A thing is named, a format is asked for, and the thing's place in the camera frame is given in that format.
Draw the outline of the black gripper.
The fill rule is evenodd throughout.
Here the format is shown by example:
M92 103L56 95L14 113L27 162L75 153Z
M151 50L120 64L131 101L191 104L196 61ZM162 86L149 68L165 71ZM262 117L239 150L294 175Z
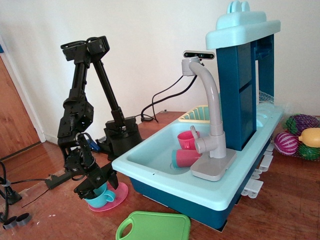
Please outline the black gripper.
M105 186L102 185L107 182L109 182L114 190L119 186L117 172L113 170L111 164L90 171L86 179L80 183L73 192L76 193L80 199L91 200L104 193Z

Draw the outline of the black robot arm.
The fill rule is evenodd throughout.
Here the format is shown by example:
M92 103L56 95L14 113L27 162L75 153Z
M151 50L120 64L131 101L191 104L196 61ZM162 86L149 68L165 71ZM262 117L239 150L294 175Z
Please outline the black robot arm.
M110 163L99 167L88 140L86 129L92 124L94 108L88 102L85 87L87 71L91 65L97 73L102 89L111 108L112 120L105 124L106 139L102 146L109 158L114 160L140 144L143 139L136 118L125 117L118 105L102 57L110 50L106 36L90 37L63 44L62 52L67 61L75 65L72 87L68 98L63 102L64 114L58 128L58 146L64 158L64 168L74 181L82 181L74 192L80 199L94 199L94 191L105 183L118 188L117 173Z

